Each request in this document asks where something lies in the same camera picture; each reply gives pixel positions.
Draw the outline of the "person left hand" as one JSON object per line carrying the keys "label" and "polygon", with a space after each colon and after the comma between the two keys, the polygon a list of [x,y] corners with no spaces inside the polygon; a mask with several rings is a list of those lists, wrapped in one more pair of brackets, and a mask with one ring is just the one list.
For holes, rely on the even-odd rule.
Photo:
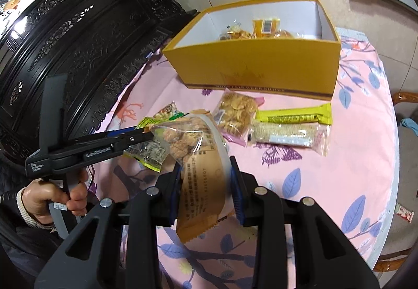
{"label": "person left hand", "polygon": [[74,216],[84,216],[88,193],[85,182],[89,175],[86,169],[80,169],[77,176],[78,184],[69,192],[69,195],[53,183],[43,181],[40,178],[32,181],[22,191],[23,207],[41,225],[53,223],[53,218],[48,209],[50,201],[66,205]]}

